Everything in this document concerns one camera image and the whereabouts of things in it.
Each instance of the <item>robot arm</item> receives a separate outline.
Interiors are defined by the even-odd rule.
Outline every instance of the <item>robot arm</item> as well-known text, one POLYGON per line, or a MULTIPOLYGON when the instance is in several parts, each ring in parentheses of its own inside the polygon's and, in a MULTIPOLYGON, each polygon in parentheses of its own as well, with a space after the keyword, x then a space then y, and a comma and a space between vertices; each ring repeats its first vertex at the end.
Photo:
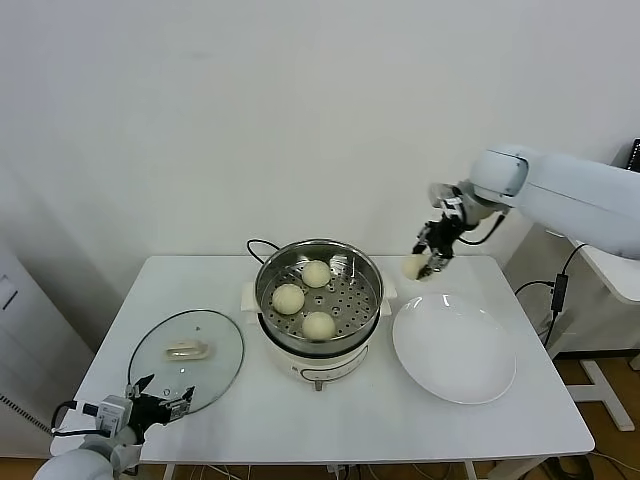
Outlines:
POLYGON ((453 244, 496 211, 523 215, 617 256, 640 259, 640 174, 567 155, 506 145, 486 150, 458 185, 430 187, 438 222, 418 234, 413 253, 431 251, 419 278, 453 258, 453 244))
MULTIPOLYGON (((128 385, 125 397, 110 395, 99 406, 77 403, 66 405, 80 409, 82 413, 96 417, 96 430, 87 434, 77 450, 71 450, 47 461, 36 473, 34 480, 63 480, 73 478, 87 480, 112 480, 140 461, 144 434, 151 425, 166 425, 184 417, 189 412, 195 387, 184 395, 164 400, 144 393, 153 375, 128 385)), ((71 436, 82 432, 60 432, 52 428, 54 435, 71 436)))

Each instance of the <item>table leg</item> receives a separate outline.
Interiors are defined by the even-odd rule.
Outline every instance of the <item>table leg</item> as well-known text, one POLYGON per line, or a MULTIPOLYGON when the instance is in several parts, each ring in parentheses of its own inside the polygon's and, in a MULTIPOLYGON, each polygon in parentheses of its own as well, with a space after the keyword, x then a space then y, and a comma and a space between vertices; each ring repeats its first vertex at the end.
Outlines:
POLYGON ((164 469, 164 475, 162 476, 162 480, 173 480, 176 474, 176 465, 175 463, 169 463, 164 469))
POLYGON ((469 480, 478 480, 478 476, 476 475, 476 469, 473 468, 473 462, 471 460, 464 461, 464 468, 467 471, 467 478, 469 480))
POLYGON ((503 460, 489 472, 489 480, 517 480, 529 470, 537 467, 548 457, 503 460))
POLYGON ((633 360, 631 360, 629 362, 629 365, 631 365, 631 368, 633 368, 636 371, 640 370, 640 355, 638 355, 633 360))

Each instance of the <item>wooden floor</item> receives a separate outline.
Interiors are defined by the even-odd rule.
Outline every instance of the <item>wooden floor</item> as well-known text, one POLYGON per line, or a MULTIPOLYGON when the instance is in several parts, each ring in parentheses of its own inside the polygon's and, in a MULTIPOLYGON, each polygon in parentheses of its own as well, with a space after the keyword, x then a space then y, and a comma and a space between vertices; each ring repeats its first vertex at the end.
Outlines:
MULTIPOLYGON (((640 468, 640 373, 634 372, 627 365, 629 359, 612 358, 598 360, 600 368, 622 400, 627 412, 636 424, 635 432, 619 432, 611 421, 607 411, 601 403, 579 404, 580 412, 589 425, 591 433, 596 439, 596 449, 607 455, 614 456, 623 462, 640 468)), ((567 385, 585 384, 588 379, 576 360, 559 360, 555 362, 560 375, 567 385)), ((640 473, 620 467, 622 476, 611 464, 603 458, 589 456, 589 461, 595 472, 596 480, 640 480, 640 473)), ((27 480, 33 478, 36 470, 42 462, 35 460, 0 459, 0 479, 27 480)), ((571 471, 573 467, 570 459, 563 460, 565 470, 571 471)), ((442 479, 449 466, 444 464, 420 465, 420 468, 435 479, 442 479)), ((480 478, 486 478, 486 473, 492 468, 492 462, 476 464, 476 471, 480 478)), ((160 465, 144 465, 137 477, 139 480, 162 479, 164 467, 160 465)), ((247 478, 247 467, 230 467, 231 473, 242 480, 247 478)), ((378 480, 419 480, 423 477, 411 465, 376 465, 373 471, 378 480)), ((181 465, 177 468, 176 480, 222 480, 225 478, 211 468, 181 465)), ((252 480, 331 480, 334 478, 327 473, 324 466, 256 466, 251 469, 252 480)), ((462 465, 452 465, 448 480, 466 478, 462 465)), ((548 476, 541 468, 536 468, 528 476, 527 480, 546 480, 553 478, 548 476)), ((349 480, 376 480, 366 465, 358 470, 352 469, 349 480)))

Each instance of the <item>power cord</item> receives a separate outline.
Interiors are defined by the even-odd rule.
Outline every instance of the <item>power cord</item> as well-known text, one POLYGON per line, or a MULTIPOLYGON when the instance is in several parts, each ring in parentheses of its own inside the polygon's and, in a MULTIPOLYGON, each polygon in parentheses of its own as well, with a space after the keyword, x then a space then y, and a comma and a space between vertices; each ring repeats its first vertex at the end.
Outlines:
POLYGON ((566 262, 564 262, 564 266, 562 267, 561 273, 556 274, 555 281, 552 282, 549 280, 532 280, 530 282, 525 283, 524 285, 521 285, 515 291, 515 295, 518 295, 522 290, 524 290, 525 288, 531 285, 546 285, 548 287, 551 287, 552 297, 551 297, 550 309, 552 312, 552 317, 551 317, 551 323, 549 325, 549 329, 547 330, 547 335, 544 341, 542 342, 542 344, 545 347, 549 343, 549 339, 551 338, 551 333, 553 332, 553 327, 556 324, 556 320, 558 319, 558 316, 560 315, 560 313, 562 312, 562 309, 564 308, 564 298, 567 295, 567 286, 569 284, 569 276, 567 275, 567 268, 569 267, 571 260, 573 260, 573 257, 576 255, 576 253, 578 253, 578 250, 580 250, 585 245, 587 244, 582 243, 573 249, 573 251, 571 252, 571 255, 569 255, 566 262))
MULTIPOLYGON (((51 434, 54 437, 74 437, 76 435, 100 435, 102 437, 109 437, 107 432, 102 430, 71 430, 69 432, 61 432, 58 427, 58 416, 60 415, 60 411, 63 408, 68 408, 69 410, 75 410, 78 407, 78 402, 75 400, 67 400, 66 402, 62 402, 58 405, 53 411, 53 415, 51 416, 51 434)), ((89 403, 85 403, 82 406, 82 413, 85 415, 91 415, 95 417, 98 415, 98 407, 95 405, 91 405, 89 403)))
POLYGON ((491 227, 491 230, 489 230, 489 233, 487 233, 482 239, 477 240, 477 241, 472 241, 472 240, 465 240, 464 238, 458 238, 458 240, 460 240, 462 243, 464 243, 465 245, 481 245, 484 242, 486 242, 487 240, 489 240, 489 238, 491 237, 491 235, 493 235, 493 232, 495 232, 498 227, 500 226, 500 224, 502 222, 504 222, 504 219, 507 217, 506 213, 501 213, 500 216, 496 219, 496 223, 493 224, 493 227, 491 227))
POLYGON ((613 463, 612 463, 612 462, 615 462, 615 463, 617 463, 618 465, 622 465, 624 468, 628 468, 628 469, 629 469, 629 470, 631 470, 632 472, 640 473, 640 468, 636 468, 636 467, 632 467, 631 465, 627 465, 627 464, 626 464, 626 463, 624 463, 623 461, 618 460, 617 458, 612 457, 611 455, 606 455, 606 454, 602 453, 602 452, 601 452, 600 450, 598 450, 598 449, 595 449, 593 452, 591 452, 591 453, 590 453, 590 455, 595 455, 595 456, 597 456, 597 457, 602 457, 602 458, 604 458, 604 459, 608 460, 612 465, 613 465, 613 463))
POLYGON ((531 285, 546 285, 547 287, 553 288, 553 282, 547 280, 532 280, 531 282, 527 282, 524 285, 520 285, 518 289, 515 291, 514 295, 518 295, 522 290, 531 285))

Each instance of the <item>white stand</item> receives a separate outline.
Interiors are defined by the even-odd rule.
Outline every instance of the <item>white stand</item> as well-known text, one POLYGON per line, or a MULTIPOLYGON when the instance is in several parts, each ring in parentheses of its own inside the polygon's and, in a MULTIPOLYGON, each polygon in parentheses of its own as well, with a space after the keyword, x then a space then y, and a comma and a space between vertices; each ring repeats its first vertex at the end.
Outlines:
POLYGON ((175 463, 169 463, 164 469, 164 475, 162 476, 162 480, 173 480, 176 475, 176 465, 175 463))
MULTIPOLYGON (((548 347, 548 353, 551 358, 554 358, 567 343, 567 338, 571 334, 578 333, 580 327, 579 321, 574 321, 568 328, 569 331, 561 332, 556 340, 551 342, 548 347)), ((602 402, 606 407, 609 415, 613 419, 614 423, 621 432, 632 432, 635 430, 635 426, 631 421, 631 418, 627 414, 624 406, 618 399, 616 393, 611 388, 611 385, 607 381, 607 378, 598 367, 598 364, 593 360, 581 360, 580 364, 585 373, 589 377, 589 380, 593 385, 567 385, 567 390, 571 394, 571 398, 578 402, 602 402)), ((640 355, 631 361, 631 367, 634 370, 640 369, 640 355)))
MULTIPOLYGON (((577 246, 578 243, 571 241, 574 246, 577 246)), ((620 259, 617 257, 613 257, 612 255, 605 254, 604 252, 600 252, 599 250, 595 250, 591 247, 585 247, 580 249, 580 254, 587 261, 587 264, 593 269, 593 271, 598 275, 598 277, 604 283, 604 286, 597 292, 597 294, 593 295, 591 301, 589 302, 589 311, 592 313, 595 312, 598 315, 598 310, 602 310, 605 305, 603 302, 604 298, 609 295, 609 292, 613 293, 614 296, 625 303, 635 303, 630 301, 622 292, 626 292, 626 288, 616 288, 616 285, 619 282, 613 281, 614 275, 607 274, 607 272, 615 272, 615 279, 619 280, 619 273, 621 269, 629 268, 628 265, 617 263, 614 264, 615 268, 611 270, 611 268, 602 268, 603 266, 607 266, 606 262, 628 262, 628 260, 620 259)), ((633 280, 634 284, 637 284, 638 276, 637 274, 629 275, 629 278, 633 280)), ((602 311, 600 318, 606 318, 606 312, 602 311)), ((564 349, 564 347, 570 342, 572 337, 584 332, 588 326, 585 326, 580 322, 579 318, 574 318, 572 322, 565 325, 564 328, 557 329, 554 332, 553 337, 551 338, 551 342, 547 347, 547 352, 551 358, 555 358, 555 356, 560 353, 564 349)), ((609 385, 607 378, 598 367, 598 364, 593 360, 583 360, 580 362, 582 368, 585 373, 589 377, 589 379, 593 382, 593 385, 568 385, 567 390, 571 394, 571 398, 578 402, 602 402, 606 407, 609 415, 615 422, 618 430, 622 432, 632 432, 635 430, 635 426, 631 421, 631 418, 627 414, 624 409, 624 406, 618 399, 616 393, 609 385)), ((631 362, 631 368, 634 370, 640 370, 640 355, 634 358, 631 362)))
POLYGON ((634 369, 636 372, 638 370, 640 370, 640 355, 638 355, 637 357, 635 357, 633 360, 631 360, 629 362, 629 365, 631 366, 632 369, 634 369))
POLYGON ((621 432, 632 432, 635 426, 611 385, 593 360, 581 360, 580 364, 593 385, 569 385, 571 398, 577 402, 602 402, 621 432))

